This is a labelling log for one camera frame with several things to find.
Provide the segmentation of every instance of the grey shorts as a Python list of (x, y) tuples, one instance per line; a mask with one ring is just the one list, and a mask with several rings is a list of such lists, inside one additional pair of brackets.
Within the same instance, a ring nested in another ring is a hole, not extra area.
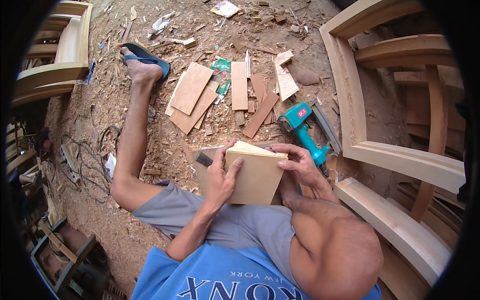
[[(132, 214), (166, 234), (177, 235), (204, 198), (179, 189), (170, 180), (156, 185), (166, 188)], [(264, 248), (280, 272), (297, 286), (289, 264), (290, 243), (295, 235), (291, 219), (292, 211), (280, 205), (225, 204), (212, 222), (206, 240), (231, 249)]]

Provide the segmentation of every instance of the power strip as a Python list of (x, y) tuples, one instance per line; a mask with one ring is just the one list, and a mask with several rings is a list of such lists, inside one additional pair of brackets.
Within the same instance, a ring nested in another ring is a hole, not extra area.
[(72, 177), (73, 182), (77, 183), (80, 181), (80, 174), (78, 174), (77, 167), (73, 163), (72, 157), (70, 156), (70, 152), (68, 152), (67, 147), (65, 145), (60, 146), (60, 154), (63, 158), (63, 161), (67, 161), (68, 171), (70, 172), (70, 176)]

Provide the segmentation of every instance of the blue flip-flop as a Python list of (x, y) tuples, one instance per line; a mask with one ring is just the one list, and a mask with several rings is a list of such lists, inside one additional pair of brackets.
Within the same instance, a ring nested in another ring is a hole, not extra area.
[(127, 47), (128, 50), (130, 50), (136, 55), (124, 55), (123, 62), (125, 63), (125, 65), (127, 64), (126, 60), (139, 60), (142, 63), (146, 64), (154, 63), (156, 65), (159, 65), (163, 70), (162, 78), (160, 79), (160, 81), (164, 81), (167, 78), (168, 72), (170, 71), (170, 65), (166, 61), (161, 60), (158, 56), (153, 55), (151, 52), (138, 45), (137, 43), (128, 42), (123, 44), (121, 47)]

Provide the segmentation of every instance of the blue t-shirt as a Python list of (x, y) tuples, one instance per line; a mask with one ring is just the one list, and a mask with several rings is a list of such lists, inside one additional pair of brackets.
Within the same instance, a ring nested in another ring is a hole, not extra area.
[[(183, 262), (152, 248), (132, 294), (137, 299), (307, 300), (261, 248), (228, 249), (204, 243)], [(364, 300), (380, 300), (375, 285)]]

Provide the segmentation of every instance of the wooden chair frame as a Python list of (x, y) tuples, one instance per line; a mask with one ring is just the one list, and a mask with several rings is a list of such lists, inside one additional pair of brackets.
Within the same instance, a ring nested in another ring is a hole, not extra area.
[[(338, 95), (343, 156), (458, 193), (459, 187), (465, 183), (463, 162), (425, 151), (367, 140), (360, 78), (354, 54), (348, 44), (349, 38), (365, 30), (422, 10), (421, 4), (415, 0), (359, 0), (320, 28)], [(442, 52), (441, 58), (441, 63), (447, 61), (447, 65), (452, 65), (452, 59), (447, 54)]]
[(92, 5), (90, 3), (76, 1), (61, 1), (53, 15), (76, 15), (81, 16), (80, 28), (77, 37), (77, 53), (75, 62), (53, 63), (39, 66), (20, 72), (17, 77), (15, 99), (29, 95), (33, 89), (49, 84), (82, 79), (88, 72), (88, 31)]

